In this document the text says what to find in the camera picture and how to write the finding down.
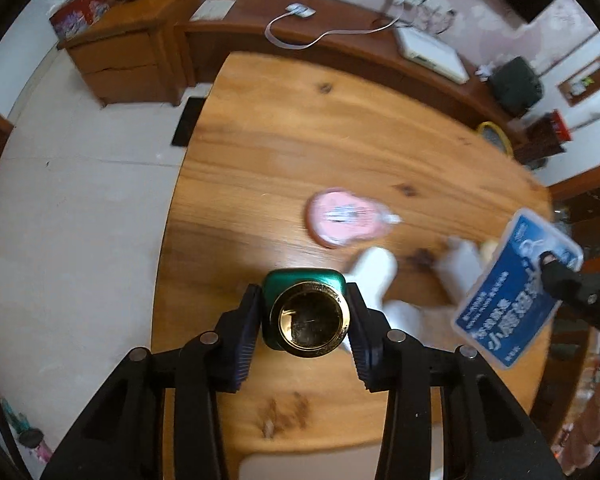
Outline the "white plastic tray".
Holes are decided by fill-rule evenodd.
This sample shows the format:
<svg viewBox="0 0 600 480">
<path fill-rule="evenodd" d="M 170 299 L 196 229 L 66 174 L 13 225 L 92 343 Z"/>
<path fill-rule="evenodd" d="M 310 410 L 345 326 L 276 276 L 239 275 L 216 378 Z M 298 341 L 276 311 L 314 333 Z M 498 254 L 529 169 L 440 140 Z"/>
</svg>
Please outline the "white plastic tray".
<svg viewBox="0 0 600 480">
<path fill-rule="evenodd" d="M 370 480 L 380 445 L 308 454 L 256 454 L 239 466 L 240 480 Z"/>
</svg>

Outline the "blue label plastic box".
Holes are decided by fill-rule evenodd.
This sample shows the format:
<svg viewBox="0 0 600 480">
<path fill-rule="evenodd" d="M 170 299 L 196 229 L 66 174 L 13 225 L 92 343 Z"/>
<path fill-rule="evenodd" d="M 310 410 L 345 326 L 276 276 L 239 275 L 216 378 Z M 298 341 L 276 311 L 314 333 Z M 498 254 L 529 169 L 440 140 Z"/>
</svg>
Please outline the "blue label plastic box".
<svg viewBox="0 0 600 480">
<path fill-rule="evenodd" d="M 453 318 L 453 330 L 503 370 L 526 353 L 560 305 L 543 289 L 544 252 L 571 271 L 582 268 L 576 242 L 534 211 L 519 209 Z"/>
</svg>

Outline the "yellow rim basket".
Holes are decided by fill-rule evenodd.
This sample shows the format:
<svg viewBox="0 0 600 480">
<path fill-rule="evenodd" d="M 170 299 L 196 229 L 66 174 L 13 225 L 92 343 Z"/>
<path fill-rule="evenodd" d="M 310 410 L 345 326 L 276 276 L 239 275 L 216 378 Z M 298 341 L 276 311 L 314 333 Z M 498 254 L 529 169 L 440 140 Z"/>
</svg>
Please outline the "yellow rim basket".
<svg viewBox="0 0 600 480">
<path fill-rule="evenodd" d="M 497 148 L 509 158 L 514 157 L 514 150 L 508 136 L 494 122 L 482 122 L 478 125 L 476 133 L 480 138 L 483 138 L 483 140 L 493 145 L 494 148 Z"/>
</svg>

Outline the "round beige compact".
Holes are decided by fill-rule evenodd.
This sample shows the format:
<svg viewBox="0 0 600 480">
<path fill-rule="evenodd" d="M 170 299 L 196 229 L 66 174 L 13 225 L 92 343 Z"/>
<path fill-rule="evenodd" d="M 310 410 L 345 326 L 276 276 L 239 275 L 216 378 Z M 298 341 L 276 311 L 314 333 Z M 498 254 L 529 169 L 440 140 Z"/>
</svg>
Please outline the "round beige compact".
<svg viewBox="0 0 600 480">
<path fill-rule="evenodd" d="M 483 264 L 488 264 L 498 249 L 497 240 L 486 240 L 480 245 L 479 254 Z"/>
</svg>

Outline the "wooden side cabinet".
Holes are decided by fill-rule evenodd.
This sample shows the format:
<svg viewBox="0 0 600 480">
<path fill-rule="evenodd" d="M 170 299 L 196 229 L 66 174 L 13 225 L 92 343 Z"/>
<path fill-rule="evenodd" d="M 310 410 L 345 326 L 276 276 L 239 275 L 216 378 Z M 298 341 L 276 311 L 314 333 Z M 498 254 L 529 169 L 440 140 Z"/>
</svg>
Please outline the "wooden side cabinet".
<svg viewBox="0 0 600 480">
<path fill-rule="evenodd" d="M 90 28 L 61 41 L 91 94 L 102 106 L 170 103 L 188 87 L 175 25 L 200 0 L 119 2 Z"/>
</svg>

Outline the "white square charger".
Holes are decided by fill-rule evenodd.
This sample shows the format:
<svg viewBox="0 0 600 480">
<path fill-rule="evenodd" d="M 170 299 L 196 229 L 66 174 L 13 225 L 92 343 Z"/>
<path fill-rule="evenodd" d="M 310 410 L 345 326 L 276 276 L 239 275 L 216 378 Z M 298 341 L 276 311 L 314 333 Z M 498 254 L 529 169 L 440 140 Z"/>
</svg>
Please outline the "white square charger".
<svg viewBox="0 0 600 480">
<path fill-rule="evenodd" d="M 432 266 L 453 304 L 460 304 L 483 272 L 478 246 L 470 240 L 450 236 L 446 252 Z"/>
</svg>

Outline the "red gift box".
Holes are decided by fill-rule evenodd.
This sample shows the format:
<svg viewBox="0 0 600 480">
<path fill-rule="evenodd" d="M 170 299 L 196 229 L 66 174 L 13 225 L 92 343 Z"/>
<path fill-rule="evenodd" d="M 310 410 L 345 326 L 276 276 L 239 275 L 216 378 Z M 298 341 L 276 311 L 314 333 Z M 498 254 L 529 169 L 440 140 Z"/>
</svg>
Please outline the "red gift box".
<svg viewBox="0 0 600 480">
<path fill-rule="evenodd" d="M 97 23 L 114 0 L 52 0 L 48 20 L 59 41 L 65 41 Z"/>
</svg>

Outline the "pink round tape case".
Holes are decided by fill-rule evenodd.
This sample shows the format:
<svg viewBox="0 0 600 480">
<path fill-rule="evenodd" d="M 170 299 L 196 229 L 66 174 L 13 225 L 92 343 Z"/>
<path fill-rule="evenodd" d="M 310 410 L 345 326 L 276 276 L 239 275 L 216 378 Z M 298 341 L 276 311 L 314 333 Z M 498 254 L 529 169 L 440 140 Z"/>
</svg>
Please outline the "pink round tape case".
<svg viewBox="0 0 600 480">
<path fill-rule="evenodd" d="M 386 205 L 345 188 L 315 193 L 306 202 L 303 220 L 312 240 L 330 249 L 377 240 L 402 222 Z"/>
</svg>

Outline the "white paper on bench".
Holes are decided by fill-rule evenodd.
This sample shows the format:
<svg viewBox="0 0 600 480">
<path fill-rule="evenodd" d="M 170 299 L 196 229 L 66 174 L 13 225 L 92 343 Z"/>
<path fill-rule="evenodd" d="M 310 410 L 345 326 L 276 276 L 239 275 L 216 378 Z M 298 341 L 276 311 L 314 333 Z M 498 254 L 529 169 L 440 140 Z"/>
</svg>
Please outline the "white paper on bench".
<svg viewBox="0 0 600 480">
<path fill-rule="evenodd" d="M 189 21 L 222 21 L 235 3 L 236 0 L 204 0 Z"/>
</svg>

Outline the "white set-top box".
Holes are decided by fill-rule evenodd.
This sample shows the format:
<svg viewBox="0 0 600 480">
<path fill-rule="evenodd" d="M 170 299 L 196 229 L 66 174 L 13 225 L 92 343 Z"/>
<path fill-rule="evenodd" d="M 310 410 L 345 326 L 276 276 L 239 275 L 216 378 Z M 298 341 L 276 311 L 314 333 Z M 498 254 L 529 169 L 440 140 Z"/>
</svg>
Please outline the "white set-top box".
<svg viewBox="0 0 600 480">
<path fill-rule="evenodd" d="M 469 81 L 467 70 L 457 52 L 439 39 L 415 27 L 398 27 L 394 30 L 400 55 L 455 82 Z"/>
</svg>

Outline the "green bottle gold cap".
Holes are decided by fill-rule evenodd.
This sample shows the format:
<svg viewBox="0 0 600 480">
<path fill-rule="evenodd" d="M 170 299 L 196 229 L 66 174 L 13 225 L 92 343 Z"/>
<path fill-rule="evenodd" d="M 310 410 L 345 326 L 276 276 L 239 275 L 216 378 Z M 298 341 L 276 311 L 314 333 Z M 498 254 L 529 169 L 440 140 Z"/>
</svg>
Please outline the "green bottle gold cap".
<svg viewBox="0 0 600 480">
<path fill-rule="evenodd" d="M 298 358 L 326 356 L 347 336 L 347 282 L 332 269 L 280 269 L 262 282 L 262 333 L 268 348 Z"/>
</svg>

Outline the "dark bin red lid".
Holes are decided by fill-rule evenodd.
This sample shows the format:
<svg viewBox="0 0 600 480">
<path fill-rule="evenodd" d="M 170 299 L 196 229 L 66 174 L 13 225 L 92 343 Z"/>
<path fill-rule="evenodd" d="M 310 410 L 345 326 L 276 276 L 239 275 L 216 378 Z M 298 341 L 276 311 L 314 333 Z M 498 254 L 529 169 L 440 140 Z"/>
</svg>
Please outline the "dark bin red lid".
<svg viewBox="0 0 600 480">
<path fill-rule="evenodd" d="M 526 131 L 527 142 L 514 149 L 517 162 L 529 165 L 540 159 L 563 153 L 572 137 L 562 114 L 553 110 L 536 120 Z"/>
</svg>

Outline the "black bag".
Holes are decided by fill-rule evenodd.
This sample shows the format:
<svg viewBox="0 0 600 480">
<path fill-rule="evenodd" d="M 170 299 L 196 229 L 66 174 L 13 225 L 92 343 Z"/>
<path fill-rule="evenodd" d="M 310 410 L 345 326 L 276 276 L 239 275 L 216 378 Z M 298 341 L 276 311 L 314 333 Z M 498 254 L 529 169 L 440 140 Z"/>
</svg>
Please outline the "black bag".
<svg viewBox="0 0 600 480">
<path fill-rule="evenodd" d="M 500 107 L 515 118 L 524 116 L 544 96 L 540 77 L 522 56 L 497 68 L 486 84 Z"/>
</svg>

